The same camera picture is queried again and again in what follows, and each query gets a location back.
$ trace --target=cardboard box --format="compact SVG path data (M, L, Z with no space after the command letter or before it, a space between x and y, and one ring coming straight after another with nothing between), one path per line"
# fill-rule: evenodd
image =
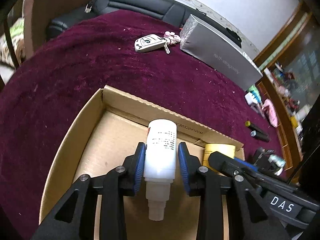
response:
M194 15L180 32L180 49L218 70L244 91L262 73L250 57L224 34Z
M169 119L177 124L177 146L181 141L202 162L204 145L224 143L236 146L236 157L244 159L243 144L205 125L105 86L86 103L65 135L50 168L41 199L39 222L81 174L91 177L108 173L135 152L138 142L146 142L148 124L154 119ZM100 201L96 212L95 239L99 239ZM223 198L225 239L228 215ZM177 159L176 179L171 186L163 221L148 219L145 182L135 197L124 197L128 239L196 239L199 197L184 191Z

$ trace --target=black leather sofa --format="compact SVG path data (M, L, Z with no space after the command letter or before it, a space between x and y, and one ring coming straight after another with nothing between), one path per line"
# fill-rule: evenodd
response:
M183 27L189 15L193 14L222 32L241 48L241 39L237 33L223 27L209 18L204 12L188 7L175 0L92 0L90 3L92 3L90 13L85 13L85 7L80 7L53 19L46 30L47 40L57 37L60 33L82 20L94 18L119 9L126 9L149 15L180 28Z

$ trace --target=white key fob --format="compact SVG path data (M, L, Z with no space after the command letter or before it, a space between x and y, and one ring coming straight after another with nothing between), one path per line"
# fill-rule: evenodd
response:
M134 49L136 52L148 52L154 49L162 48L166 45L166 40L160 38L155 34L150 34L142 38L137 39L134 42Z

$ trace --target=wooden shelf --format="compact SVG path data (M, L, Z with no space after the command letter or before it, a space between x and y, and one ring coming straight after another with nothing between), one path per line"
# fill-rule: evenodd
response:
M282 154L286 161L284 169L286 170L287 176L290 176L294 168L297 167L302 160L297 133L292 127L290 115L287 112L284 101L265 73L263 73L263 78L259 81L257 87L262 95L272 101L275 107L278 118L278 126L276 127L277 134L281 144Z

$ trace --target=pink pouch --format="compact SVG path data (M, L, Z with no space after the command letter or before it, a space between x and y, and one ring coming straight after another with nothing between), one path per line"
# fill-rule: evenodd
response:
M262 105L262 110L266 113L266 116L268 117L270 124L273 127L277 127L278 118L277 118L275 107L273 106L273 103L271 102L270 99L266 99L264 101L264 104Z

